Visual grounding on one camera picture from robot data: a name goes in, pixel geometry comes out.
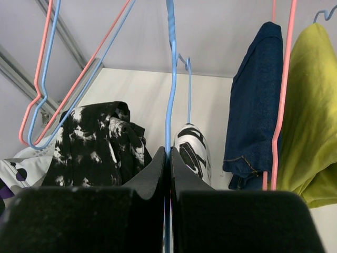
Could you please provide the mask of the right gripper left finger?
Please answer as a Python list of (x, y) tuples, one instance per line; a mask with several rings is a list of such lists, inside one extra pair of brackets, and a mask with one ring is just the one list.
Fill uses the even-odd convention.
[(165, 150), (119, 187), (22, 191), (1, 219), (1, 252), (162, 252)]

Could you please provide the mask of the purple camouflage trousers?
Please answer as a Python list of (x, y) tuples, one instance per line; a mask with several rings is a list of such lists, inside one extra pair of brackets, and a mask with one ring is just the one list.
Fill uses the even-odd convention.
[(1, 213), (23, 189), (42, 185), (51, 156), (1, 160)]

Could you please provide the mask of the pink hanger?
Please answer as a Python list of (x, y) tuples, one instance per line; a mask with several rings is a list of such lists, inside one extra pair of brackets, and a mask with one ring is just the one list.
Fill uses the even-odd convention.
[(41, 121), (44, 112), (52, 119), (55, 112), (60, 112), (59, 106), (64, 105), (64, 98), (74, 83), (79, 83), (78, 76), (83, 69), (89, 69), (95, 58), (100, 59), (105, 44), (110, 41), (109, 36), (122, 20), (130, 1), (117, 2), (117, 8), (112, 10), (112, 17), (105, 21), (104, 28), (94, 40), (93, 51), (86, 53), (81, 49), (81, 42), (75, 39), (71, 32), (71, 13), (66, 7), (73, 8), (75, 21), (83, 32), (92, 34), (98, 24), (95, 19), (107, 14), (103, 8), (103, 1), (35, 1), (42, 14), (38, 17), (41, 22), (37, 32), (29, 37), (30, 42), (37, 43), (29, 56), (34, 65), (29, 68), (33, 71), (31, 77), (34, 91), (32, 100), (27, 104), (21, 120), (18, 140), (27, 146), (28, 139), (32, 142), (41, 140), (41, 134), (47, 135), (46, 126)]
[(283, 72), (282, 72), (282, 82), (281, 82), (281, 91), (279, 99), (279, 109), (277, 115), (277, 123), (275, 131), (272, 138), (272, 172), (268, 173), (267, 171), (263, 172), (263, 183), (262, 190), (276, 190), (277, 184), (277, 172), (279, 166), (279, 150), (278, 150), (278, 140), (282, 129), (283, 117), (284, 117), (284, 108), (285, 108), (285, 99), (286, 99), (286, 89), (288, 83), (288, 73), (289, 73), (289, 63), (291, 55), (291, 45), (292, 45), (292, 36), (294, 30), (294, 20), (296, 12), (297, 0), (291, 1), (288, 30), (286, 35), (286, 44), (284, 52), (284, 63), (283, 63)]

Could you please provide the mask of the black white patterned trousers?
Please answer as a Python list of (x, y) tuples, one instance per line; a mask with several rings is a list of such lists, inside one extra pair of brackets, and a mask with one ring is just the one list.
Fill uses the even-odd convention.
[(125, 102), (79, 106), (61, 117), (43, 186), (121, 186), (152, 160)]

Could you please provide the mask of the white plastic basket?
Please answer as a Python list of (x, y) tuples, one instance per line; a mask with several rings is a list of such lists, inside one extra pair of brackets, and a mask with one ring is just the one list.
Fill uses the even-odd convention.
[(56, 137), (53, 137), (52, 141), (44, 149), (34, 150), (31, 147), (27, 147), (14, 155), (14, 158), (33, 158), (33, 157), (43, 157), (52, 156), (55, 148)]

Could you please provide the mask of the navy blue trousers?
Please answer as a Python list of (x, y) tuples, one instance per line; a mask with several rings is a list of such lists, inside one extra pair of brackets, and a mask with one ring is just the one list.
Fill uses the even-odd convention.
[(283, 72), (281, 27), (264, 23), (233, 78), (223, 171), (231, 190), (262, 189), (272, 169), (274, 135)]

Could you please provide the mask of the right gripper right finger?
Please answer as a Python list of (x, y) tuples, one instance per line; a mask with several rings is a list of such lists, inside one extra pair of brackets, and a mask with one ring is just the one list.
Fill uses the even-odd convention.
[(171, 150), (175, 252), (324, 252), (306, 204), (284, 191), (215, 190)]

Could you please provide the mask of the white black lettered trousers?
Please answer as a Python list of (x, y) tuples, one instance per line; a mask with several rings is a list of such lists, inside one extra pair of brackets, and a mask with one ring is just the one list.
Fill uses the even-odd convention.
[(174, 138), (174, 147), (187, 167), (210, 186), (211, 155), (200, 129), (191, 123), (184, 124)]

